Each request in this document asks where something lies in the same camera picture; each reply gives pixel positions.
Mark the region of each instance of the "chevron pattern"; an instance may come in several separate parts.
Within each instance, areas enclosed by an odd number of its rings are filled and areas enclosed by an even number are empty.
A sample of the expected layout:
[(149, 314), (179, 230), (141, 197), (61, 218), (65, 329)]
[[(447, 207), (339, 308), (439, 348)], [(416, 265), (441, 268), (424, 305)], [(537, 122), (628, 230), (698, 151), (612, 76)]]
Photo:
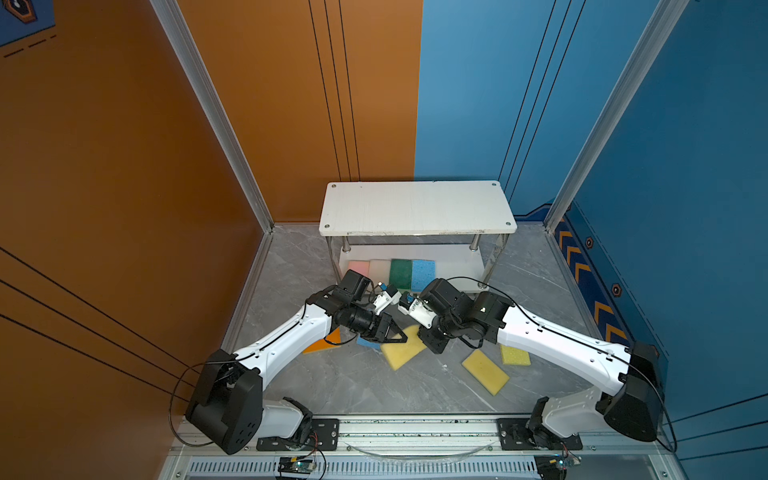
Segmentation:
[(594, 266), (574, 234), (567, 219), (561, 219), (554, 231), (554, 238), (560, 246), (563, 258), (574, 276), (584, 301), (591, 309), (594, 322), (600, 334), (607, 342), (620, 343), (630, 346), (624, 321), (617, 314), (618, 310), (602, 284), (600, 277), (594, 271)]

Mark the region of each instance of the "lower shelf board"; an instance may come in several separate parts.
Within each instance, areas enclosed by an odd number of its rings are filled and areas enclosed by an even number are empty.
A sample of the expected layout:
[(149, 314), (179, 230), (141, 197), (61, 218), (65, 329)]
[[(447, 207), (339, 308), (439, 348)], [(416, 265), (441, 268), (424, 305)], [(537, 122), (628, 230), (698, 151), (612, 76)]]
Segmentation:
[[(348, 253), (341, 252), (339, 267), (342, 276), (350, 260), (434, 260), (435, 277), (451, 278), (468, 276), (482, 280), (485, 266), (480, 250), (469, 249), (468, 243), (460, 244), (416, 244), (416, 245), (352, 245)], [(451, 280), (451, 284), (462, 292), (477, 293), (483, 291), (477, 282), (467, 279)]]

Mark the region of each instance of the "black stripe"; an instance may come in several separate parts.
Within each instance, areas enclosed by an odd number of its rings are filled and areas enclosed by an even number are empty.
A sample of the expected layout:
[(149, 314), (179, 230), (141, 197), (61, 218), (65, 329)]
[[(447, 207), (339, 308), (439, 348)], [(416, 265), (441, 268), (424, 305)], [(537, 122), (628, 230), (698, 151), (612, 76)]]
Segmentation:
[(560, 23), (560, 29), (558, 30), (558, 36), (554, 38), (554, 45), (552, 45), (552, 52), (549, 54), (549, 60), (547, 60), (547, 67), (544, 69), (544, 74), (541, 76), (541, 82), (538, 84), (538, 91), (536, 91), (536, 98), (533, 100), (533, 107), (531, 107), (531, 114), (528, 116), (528, 121), (525, 123), (525, 129), (523, 130), (523, 136), (520, 137), (520, 144), (518, 145), (518, 152), (515, 154), (515, 161), (512, 162), (512, 168), (509, 170), (509, 177), (507, 177), (507, 183), (504, 184), (504, 192), (506, 194), (509, 181), (512, 178), (512, 172), (515, 171), (515, 164), (518, 162), (518, 155), (520, 149), (523, 146), (525, 140), (525, 134), (528, 133), (528, 125), (531, 124), (533, 118), (533, 112), (536, 110), (536, 104), (538, 103), (538, 96), (541, 93), (541, 87), (544, 86), (544, 80), (547, 78), (547, 72), (549, 71), (549, 65), (552, 62), (554, 56), (554, 50), (558, 47), (558, 40), (560, 40), (560, 34), (563, 32), (563, 25), (565, 25), (565, 19), (568, 17), (568, 12), (571, 10), (571, 3), (573, 0), (568, 0), (568, 7), (565, 9), (565, 15), (563, 15), (563, 21)]
[[(125, 348), (124, 346), (120, 345), (119, 343), (117, 343), (117, 342), (115, 342), (115, 341), (113, 341), (113, 340), (110, 340), (110, 339), (109, 339), (109, 338), (107, 338), (106, 336), (103, 336), (103, 335), (101, 335), (99, 332), (96, 332), (95, 330), (93, 330), (93, 329), (91, 329), (91, 328), (87, 327), (86, 325), (83, 325), (82, 323), (78, 322), (77, 320), (73, 319), (72, 317), (70, 317), (70, 316), (68, 316), (68, 315), (65, 315), (65, 314), (63, 314), (62, 312), (59, 312), (58, 310), (56, 310), (56, 309), (55, 309), (55, 308), (53, 308), (52, 306), (48, 305), (47, 303), (44, 303), (44, 302), (42, 302), (41, 300), (38, 300), (38, 299), (34, 298), (32, 295), (30, 295), (30, 294), (28, 294), (28, 293), (26, 293), (26, 292), (23, 292), (23, 291), (21, 291), (20, 289), (16, 288), (15, 286), (11, 285), (10, 283), (6, 282), (5, 280), (3, 280), (3, 279), (0, 279), (0, 283), (2, 283), (2, 284), (3, 284), (3, 285), (5, 285), (6, 287), (8, 287), (8, 288), (10, 288), (10, 289), (12, 289), (12, 290), (14, 290), (14, 291), (16, 291), (16, 292), (18, 292), (18, 293), (20, 293), (21, 295), (23, 295), (23, 296), (26, 296), (27, 298), (29, 298), (29, 299), (30, 299), (30, 300), (32, 300), (33, 302), (35, 302), (35, 303), (37, 303), (37, 304), (39, 304), (39, 305), (42, 305), (42, 306), (44, 306), (44, 307), (45, 307), (45, 308), (47, 308), (48, 310), (51, 310), (53, 313), (56, 313), (56, 314), (58, 314), (59, 316), (62, 316), (62, 317), (64, 317), (65, 319), (69, 320), (70, 322), (74, 323), (75, 325), (77, 325), (77, 326), (80, 326), (80, 327), (81, 327), (81, 328), (83, 328), (83, 329), (86, 329), (88, 332), (91, 332), (91, 333), (93, 333), (93, 334), (94, 334), (94, 335), (96, 335), (97, 337), (99, 337), (99, 338), (101, 338), (101, 339), (104, 339), (104, 340), (107, 340), (107, 341), (108, 341), (109, 343), (111, 343), (112, 345), (116, 346), (116, 347), (117, 347), (117, 348), (119, 348), (119, 349), (122, 349), (122, 350), (124, 350), (125, 352), (128, 352), (128, 353), (130, 353), (131, 355), (135, 356), (135, 357), (136, 357), (136, 358), (138, 358), (139, 360), (143, 360), (143, 361), (145, 361), (146, 363), (149, 363), (149, 364), (150, 364), (150, 365), (152, 365), (153, 367), (155, 367), (155, 368), (158, 368), (158, 369), (160, 369), (160, 370), (162, 370), (162, 371), (166, 372), (168, 375), (170, 375), (170, 376), (174, 377), (175, 379), (179, 379), (179, 378), (180, 378), (180, 377), (178, 377), (178, 376), (174, 375), (172, 372), (169, 372), (169, 371), (167, 371), (166, 369), (164, 369), (163, 367), (161, 367), (161, 366), (157, 365), (156, 363), (153, 363), (153, 362), (151, 362), (150, 360), (147, 360), (147, 359), (145, 359), (143, 356), (141, 356), (141, 355), (138, 355), (137, 353), (134, 353), (133, 351), (131, 351), (131, 350), (129, 350), (129, 349), (127, 349), (127, 348)], [(189, 382), (187, 382), (187, 381), (185, 381), (185, 380), (181, 380), (181, 381), (182, 381), (182, 382), (184, 382), (184, 383), (186, 383), (187, 385), (189, 385), (189, 386), (191, 386), (191, 387), (194, 387), (194, 385), (192, 385), (191, 383), (189, 383)]]
[(109, 315), (107, 315), (105, 311), (98, 309), (96, 306), (94, 306), (92, 303), (90, 303), (90, 302), (88, 302), (87, 300), (85, 300), (83, 297), (79, 296), (79, 295), (78, 295), (78, 294), (76, 294), (75, 292), (72, 292), (72, 291), (71, 291), (71, 290), (69, 290), (67, 287), (65, 287), (65, 286), (61, 285), (59, 282), (57, 282), (57, 281), (53, 280), (53, 279), (52, 279), (51, 277), (49, 277), (48, 275), (45, 275), (43, 272), (41, 272), (40, 270), (38, 270), (38, 269), (34, 268), (34, 267), (33, 267), (32, 265), (30, 265), (29, 263), (26, 263), (24, 260), (22, 260), (22, 259), (18, 258), (18, 257), (17, 257), (16, 255), (14, 255), (13, 253), (11, 253), (11, 252), (7, 251), (5, 248), (3, 248), (3, 247), (0, 247), (0, 251), (2, 251), (3, 253), (5, 253), (5, 254), (6, 254), (6, 255), (8, 255), (9, 257), (11, 257), (13, 260), (16, 260), (16, 261), (17, 261), (17, 262), (19, 262), (21, 265), (24, 265), (24, 266), (26, 266), (27, 268), (29, 268), (30, 270), (32, 270), (33, 272), (37, 273), (39, 276), (42, 276), (42, 277), (43, 277), (43, 278), (45, 278), (47, 281), (49, 281), (49, 282), (53, 283), (54, 285), (56, 285), (56, 286), (57, 286), (57, 287), (59, 287), (60, 289), (64, 290), (66, 293), (69, 293), (69, 294), (70, 294), (70, 295), (72, 295), (74, 298), (76, 298), (76, 299), (80, 300), (82, 303), (85, 303), (86, 305), (88, 305), (89, 307), (91, 307), (93, 310), (96, 310), (97, 312), (99, 312), (101, 315), (104, 315), (104, 316), (106, 316), (108, 319), (112, 320), (113, 322), (115, 322), (115, 323), (116, 323), (116, 324), (118, 324), (119, 326), (123, 327), (123, 328), (124, 328), (124, 329), (126, 329), (127, 331), (129, 331), (129, 332), (133, 333), (135, 336), (139, 337), (139, 338), (140, 338), (140, 339), (142, 339), (143, 341), (145, 341), (145, 342), (149, 343), (149, 344), (150, 344), (150, 345), (152, 345), (154, 348), (156, 348), (156, 349), (160, 350), (162, 353), (165, 353), (165, 354), (166, 354), (166, 355), (168, 355), (170, 358), (172, 358), (172, 359), (176, 360), (177, 362), (179, 362), (181, 365), (184, 365), (184, 366), (188, 366), (186, 363), (182, 362), (182, 361), (181, 361), (181, 360), (179, 360), (177, 357), (175, 357), (175, 356), (171, 355), (169, 352), (167, 352), (166, 350), (164, 350), (164, 349), (160, 348), (159, 346), (155, 345), (154, 343), (152, 343), (151, 341), (149, 341), (148, 339), (146, 339), (145, 337), (143, 337), (143, 336), (142, 336), (142, 335), (140, 335), (139, 333), (137, 333), (137, 332), (135, 332), (134, 330), (132, 330), (132, 329), (128, 328), (128, 327), (127, 327), (127, 326), (125, 326), (124, 324), (122, 324), (122, 323), (118, 322), (118, 321), (117, 321), (115, 318), (113, 318), (112, 316), (109, 316)]
[(11, 55), (16, 55), (16, 54), (17, 54), (17, 53), (19, 53), (20, 51), (24, 51), (24, 49), (23, 49), (23, 48), (20, 48), (20, 49), (18, 49), (17, 51), (12, 51), (11, 53), (9, 53), (9, 54), (7, 54), (7, 55), (3, 55), (2, 57), (3, 57), (3, 58), (8, 58), (8, 57), (10, 57)]
[(554, 5), (558, 3), (558, 0), (552, 2), (552, 10), (549, 11), (549, 18), (547, 18), (547, 26), (544, 28), (544, 34), (541, 36), (541, 43), (538, 44), (538, 51), (536, 52), (536, 59), (533, 62), (533, 68), (531, 68), (531, 76), (528, 77), (528, 84), (525, 85), (525, 93), (523, 99), (520, 102), (520, 110), (518, 110), (518, 117), (515, 119), (515, 127), (512, 128), (512, 135), (509, 137), (509, 144), (507, 145), (507, 153), (504, 154), (504, 161), (502, 162), (502, 168), (498, 171), (498, 181), (502, 181), (502, 173), (504, 173), (504, 166), (507, 163), (507, 156), (509, 155), (509, 148), (512, 146), (512, 138), (515, 138), (515, 131), (518, 129), (518, 122), (520, 121), (520, 114), (523, 112), (523, 105), (525, 104), (525, 97), (528, 96), (528, 89), (531, 87), (531, 80), (533, 80), (533, 72), (536, 70), (536, 64), (538, 63), (538, 56), (541, 54), (541, 47), (544, 45), (544, 39), (547, 37), (547, 30), (549, 29), (549, 22), (552, 20), (552, 13), (554, 12)]
[(762, 450), (762, 449), (768, 449), (768, 445), (762, 445), (760, 447), (752, 447), (751, 449), (741, 449), (741, 450), (731, 450), (729, 452), (710, 453), (709, 455), (699, 455), (697, 457), (680, 458), (679, 461), (682, 462), (684, 460), (694, 460), (696, 458), (717, 457), (718, 455), (728, 455), (730, 453), (752, 452), (753, 450)]
[(693, 415), (689, 415), (687, 417), (683, 417), (682, 419), (673, 420), (672, 423), (682, 422), (683, 420), (692, 419), (693, 417), (698, 417), (699, 415), (704, 415), (706, 413), (716, 412), (717, 410), (727, 409), (728, 407), (740, 405), (742, 403), (751, 402), (751, 401), (757, 400), (757, 399), (762, 399), (765, 396), (768, 396), (768, 392), (764, 393), (762, 395), (754, 396), (754, 397), (752, 397), (750, 399), (739, 400), (738, 402), (733, 402), (733, 403), (729, 403), (728, 405), (719, 406), (719, 407), (717, 407), (715, 409), (710, 409), (710, 410), (705, 410), (704, 412), (694, 413)]
[[(137, 377), (136, 375), (133, 375), (133, 374), (131, 374), (131, 373), (128, 373), (128, 372), (126, 372), (126, 371), (125, 371), (125, 370), (123, 370), (123, 369), (119, 369), (118, 367), (116, 367), (116, 366), (114, 366), (114, 365), (111, 365), (111, 364), (109, 364), (109, 363), (106, 363), (104, 360), (100, 360), (100, 359), (96, 358), (96, 357), (95, 357), (95, 356), (93, 356), (93, 355), (88, 355), (86, 352), (83, 352), (82, 350), (78, 350), (78, 349), (74, 348), (73, 346), (69, 346), (69, 345), (67, 345), (66, 343), (64, 343), (64, 342), (62, 342), (62, 341), (60, 341), (60, 340), (56, 340), (56, 339), (55, 339), (55, 338), (53, 338), (52, 336), (48, 336), (48, 335), (45, 335), (43, 332), (40, 332), (40, 331), (38, 331), (38, 330), (36, 330), (36, 329), (33, 329), (33, 328), (32, 328), (32, 327), (30, 327), (30, 326), (26, 326), (24, 323), (21, 323), (21, 322), (19, 322), (19, 321), (17, 321), (17, 320), (14, 320), (14, 319), (12, 319), (10, 316), (7, 316), (7, 315), (3, 315), (2, 313), (0, 313), (0, 317), (1, 317), (1, 318), (4, 318), (4, 319), (6, 319), (6, 320), (8, 320), (8, 321), (9, 321), (9, 322), (11, 322), (11, 323), (15, 323), (16, 325), (18, 325), (18, 326), (20, 326), (20, 327), (22, 327), (22, 328), (25, 328), (25, 329), (29, 330), (30, 332), (33, 332), (33, 333), (37, 333), (39, 336), (42, 336), (42, 337), (44, 337), (44, 338), (46, 338), (46, 339), (49, 339), (49, 340), (51, 340), (52, 342), (56, 342), (56, 343), (58, 343), (58, 344), (59, 344), (59, 345), (61, 345), (61, 346), (65, 346), (65, 347), (67, 347), (68, 349), (70, 349), (70, 350), (73, 350), (73, 351), (75, 351), (75, 352), (77, 352), (77, 353), (79, 353), (79, 354), (81, 354), (81, 355), (83, 355), (83, 356), (87, 356), (89, 359), (91, 359), (91, 360), (95, 360), (95, 361), (99, 362), (101, 365), (106, 365), (106, 366), (108, 366), (108, 367), (109, 367), (109, 368), (111, 368), (111, 369), (117, 370), (117, 371), (118, 371), (118, 372), (120, 372), (120, 373), (124, 373), (125, 375), (127, 375), (127, 376), (130, 376), (132, 379), (136, 379), (136, 380), (138, 380), (139, 382), (142, 382), (142, 383), (144, 383), (144, 384), (146, 384), (146, 385), (149, 385), (149, 386), (151, 386), (151, 387), (154, 387), (154, 388), (156, 388), (156, 389), (160, 390), (161, 392), (165, 392), (165, 393), (167, 393), (168, 395), (170, 395), (170, 392), (169, 392), (169, 391), (167, 391), (166, 389), (162, 388), (162, 387), (159, 387), (159, 386), (157, 386), (157, 385), (155, 385), (155, 384), (153, 384), (153, 383), (149, 383), (147, 380), (144, 380), (144, 379), (140, 379), (140, 378), (139, 378), (139, 377)], [(184, 400), (185, 402), (189, 402), (189, 400), (187, 400), (187, 399), (185, 399), (185, 398), (182, 398), (182, 397), (180, 397), (180, 396), (178, 396), (178, 395), (176, 395), (176, 397), (177, 397), (177, 398), (179, 398), (179, 399), (182, 399), (182, 400)]]
[(357, 180), (362, 182), (360, 174), (360, 156), (357, 152), (357, 130), (355, 129), (355, 110), (352, 108), (352, 82), (349, 81), (349, 60), (346, 58), (346, 38), (344, 38), (344, 17), (341, 13), (341, 0), (339, 0), (339, 19), (341, 20), (341, 39), (344, 44), (344, 63), (346, 64), (346, 86), (349, 88), (349, 111), (352, 113), (352, 135), (355, 138), (355, 160), (357, 162)]
[(315, 48), (317, 48), (317, 63), (320, 65), (320, 78), (323, 79), (323, 93), (326, 96), (326, 108), (328, 109), (328, 124), (331, 127), (331, 141), (333, 141), (333, 154), (336, 155), (336, 169), (339, 171), (339, 181), (341, 181), (341, 167), (339, 166), (339, 152), (336, 151), (336, 136), (333, 134), (333, 122), (331, 121), (331, 107), (328, 104), (328, 91), (326, 90), (326, 77), (323, 75), (323, 63), (320, 61), (320, 45), (317, 43), (317, 30), (315, 29), (315, 17), (312, 15), (312, 3), (306, 0), (310, 7), (310, 18), (312, 19), (312, 31), (315, 33)]
[(341, 135), (344, 139), (344, 152), (346, 153), (346, 171), (349, 181), (352, 181), (352, 168), (349, 166), (349, 149), (346, 147), (346, 129), (344, 128), (344, 112), (341, 110), (341, 94), (339, 93), (339, 77), (336, 75), (336, 56), (333, 54), (333, 40), (331, 40), (331, 22), (328, 19), (328, 4), (323, 0), (326, 8), (326, 24), (328, 25), (328, 42), (331, 45), (331, 61), (333, 62), (333, 80), (336, 81), (336, 99), (339, 101), (339, 118), (341, 119)]
[(696, 436), (693, 436), (693, 437), (688, 437), (687, 439), (677, 440), (677, 443), (685, 442), (686, 440), (700, 439), (701, 437), (708, 437), (710, 435), (717, 435), (718, 433), (725, 433), (725, 432), (732, 432), (733, 430), (746, 429), (746, 428), (749, 428), (749, 427), (754, 427), (755, 425), (762, 425), (763, 423), (768, 423), (768, 420), (763, 420), (762, 422), (754, 422), (754, 423), (750, 423), (748, 425), (740, 425), (740, 426), (737, 426), (737, 427), (731, 427), (729, 429), (718, 430), (717, 432), (702, 433), (701, 435), (696, 435)]
[(554, 80), (552, 81), (552, 86), (549, 88), (549, 93), (547, 94), (547, 101), (544, 102), (544, 108), (541, 109), (541, 116), (538, 118), (538, 123), (536, 124), (536, 129), (533, 131), (533, 136), (531, 137), (531, 143), (528, 144), (528, 149), (525, 152), (525, 157), (523, 157), (523, 164), (520, 166), (520, 171), (518, 172), (518, 178), (517, 178), (517, 180), (515, 180), (515, 186), (512, 188), (512, 193), (509, 195), (509, 201), (510, 202), (512, 202), (512, 195), (515, 194), (515, 189), (517, 189), (517, 187), (518, 187), (518, 182), (520, 181), (520, 175), (522, 175), (523, 168), (525, 168), (525, 161), (528, 159), (528, 154), (531, 153), (531, 146), (533, 146), (533, 140), (536, 139), (536, 134), (538, 133), (538, 126), (541, 125), (541, 119), (544, 118), (544, 112), (547, 110), (547, 105), (549, 104), (549, 98), (551, 97), (552, 91), (554, 90), (554, 83), (556, 81), (558, 81), (558, 76), (560, 74), (560, 69), (563, 67), (563, 60), (565, 60), (565, 55), (568, 54), (568, 47), (571, 46), (571, 40), (573, 40), (574, 33), (576, 32), (576, 27), (578, 26), (578, 21), (579, 21), (579, 19), (581, 19), (581, 13), (584, 11), (584, 5), (586, 5), (586, 4), (587, 4), (587, 0), (584, 0), (584, 3), (581, 4), (581, 10), (579, 10), (578, 17), (576, 17), (576, 23), (574, 23), (574, 29), (571, 30), (571, 37), (568, 39), (568, 43), (565, 45), (565, 51), (563, 52), (563, 58), (560, 59), (560, 65), (558, 66), (558, 71), (557, 71), (557, 73), (554, 74)]

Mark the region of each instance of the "yellow sponge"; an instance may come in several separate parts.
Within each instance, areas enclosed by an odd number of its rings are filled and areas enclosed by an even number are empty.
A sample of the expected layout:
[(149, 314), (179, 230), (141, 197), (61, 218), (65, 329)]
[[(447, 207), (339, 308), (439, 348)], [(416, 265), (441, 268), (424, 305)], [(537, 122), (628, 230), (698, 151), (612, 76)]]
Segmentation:
[(475, 350), (462, 362), (466, 368), (491, 395), (496, 395), (509, 381), (509, 375), (498, 368), (483, 352)]
[(505, 365), (531, 365), (531, 357), (525, 350), (502, 345), (502, 363)]
[[(411, 325), (403, 329), (403, 332), (408, 337), (408, 341), (405, 343), (382, 343), (382, 353), (392, 370), (397, 370), (405, 365), (417, 353), (427, 348), (417, 335), (419, 333), (418, 325)], [(393, 338), (400, 338), (400, 335), (395, 335)]]

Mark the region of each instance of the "pink sponge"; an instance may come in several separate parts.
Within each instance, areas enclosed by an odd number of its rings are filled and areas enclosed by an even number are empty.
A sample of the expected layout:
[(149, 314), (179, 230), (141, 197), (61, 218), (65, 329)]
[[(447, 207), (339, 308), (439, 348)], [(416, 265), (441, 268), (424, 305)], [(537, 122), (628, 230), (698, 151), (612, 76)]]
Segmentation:
[(349, 265), (347, 265), (347, 270), (353, 270), (360, 275), (368, 276), (370, 265), (371, 263), (367, 260), (350, 260)]

